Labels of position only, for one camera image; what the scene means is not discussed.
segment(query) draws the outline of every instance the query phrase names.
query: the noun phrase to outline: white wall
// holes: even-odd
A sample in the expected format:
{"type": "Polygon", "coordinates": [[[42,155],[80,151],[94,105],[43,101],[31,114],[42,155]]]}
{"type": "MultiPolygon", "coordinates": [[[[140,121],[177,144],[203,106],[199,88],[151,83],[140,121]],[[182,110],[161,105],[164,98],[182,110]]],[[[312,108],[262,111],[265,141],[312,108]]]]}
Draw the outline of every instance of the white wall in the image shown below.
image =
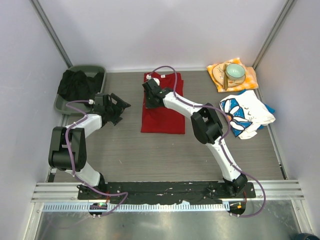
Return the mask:
{"type": "Polygon", "coordinates": [[[40,0],[73,64],[252,65],[285,0],[40,0]]]}
{"type": "Polygon", "coordinates": [[[0,235],[21,239],[36,182],[46,180],[53,103],[67,68],[27,0],[0,3],[0,235]]]}
{"type": "Polygon", "coordinates": [[[320,236],[320,1],[297,1],[257,69],[285,170],[298,179],[320,236]]]}

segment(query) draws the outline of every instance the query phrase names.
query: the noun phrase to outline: black cloth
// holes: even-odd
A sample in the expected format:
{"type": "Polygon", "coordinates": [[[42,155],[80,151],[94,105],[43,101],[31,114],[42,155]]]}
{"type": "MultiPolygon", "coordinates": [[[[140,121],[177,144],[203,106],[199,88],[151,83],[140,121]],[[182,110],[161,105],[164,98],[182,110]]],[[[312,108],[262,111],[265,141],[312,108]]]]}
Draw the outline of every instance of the black cloth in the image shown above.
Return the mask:
{"type": "Polygon", "coordinates": [[[63,73],[58,94],[66,101],[95,99],[101,91],[104,74],[98,72],[94,77],[86,76],[83,71],[67,70],[63,73]]]}

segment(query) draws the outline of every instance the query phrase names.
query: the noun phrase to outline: red cloth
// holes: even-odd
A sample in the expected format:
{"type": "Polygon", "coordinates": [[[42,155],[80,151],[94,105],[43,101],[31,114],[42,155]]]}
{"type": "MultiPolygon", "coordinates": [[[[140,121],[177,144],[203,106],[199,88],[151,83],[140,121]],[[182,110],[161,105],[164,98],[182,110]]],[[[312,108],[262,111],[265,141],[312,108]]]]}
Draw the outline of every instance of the red cloth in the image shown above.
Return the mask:
{"type": "MultiPolygon", "coordinates": [[[[147,81],[147,75],[144,74],[144,82],[147,81]]],[[[152,74],[153,78],[157,78],[160,81],[160,87],[169,87],[174,89],[175,74],[166,74],[165,77],[161,77],[158,73],[152,74]]],[[[177,85],[176,92],[183,96],[184,81],[181,79],[181,74],[177,73],[177,85]]],[[[164,133],[164,134],[185,134],[186,122],[185,116],[180,113],[160,106],[157,108],[146,108],[146,96],[144,95],[142,106],[142,133],[164,133]]]]}

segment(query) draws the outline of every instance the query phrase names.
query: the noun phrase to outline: towel with flower print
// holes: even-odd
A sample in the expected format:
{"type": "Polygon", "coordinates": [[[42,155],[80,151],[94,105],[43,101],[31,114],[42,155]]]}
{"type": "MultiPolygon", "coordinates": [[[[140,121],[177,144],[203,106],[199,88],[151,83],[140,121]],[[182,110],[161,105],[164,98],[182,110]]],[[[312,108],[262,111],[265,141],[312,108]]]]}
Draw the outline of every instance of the towel with flower print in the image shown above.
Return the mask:
{"type": "Polygon", "coordinates": [[[230,95],[220,102],[220,108],[230,120],[231,130],[240,139],[250,139],[256,130],[275,121],[275,117],[257,98],[253,90],[230,95]]]}

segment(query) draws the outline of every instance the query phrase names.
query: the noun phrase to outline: gray bin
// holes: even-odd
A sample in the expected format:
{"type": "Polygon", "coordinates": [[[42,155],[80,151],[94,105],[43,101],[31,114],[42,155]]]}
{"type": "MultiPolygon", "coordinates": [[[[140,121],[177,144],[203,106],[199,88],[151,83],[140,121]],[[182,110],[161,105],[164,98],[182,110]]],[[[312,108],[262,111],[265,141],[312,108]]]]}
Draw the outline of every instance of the gray bin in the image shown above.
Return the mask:
{"type": "MultiPolygon", "coordinates": [[[[100,93],[103,93],[105,84],[106,84],[106,75],[107,75],[106,69],[104,67],[95,66],[95,65],[77,65],[77,66],[70,67],[68,70],[73,72],[83,71],[85,75],[87,75],[88,77],[94,77],[97,73],[103,73],[103,81],[102,81],[101,90],[100,90],[100,93]]],[[[67,107],[66,106],[67,103],[68,103],[67,100],[64,100],[59,94],[57,94],[54,101],[54,108],[62,114],[82,115],[81,113],[67,107]]],[[[86,113],[89,113],[91,110],[91,107],[85,106],[83,103],[73,103],[72,106],[86,113]]]]}

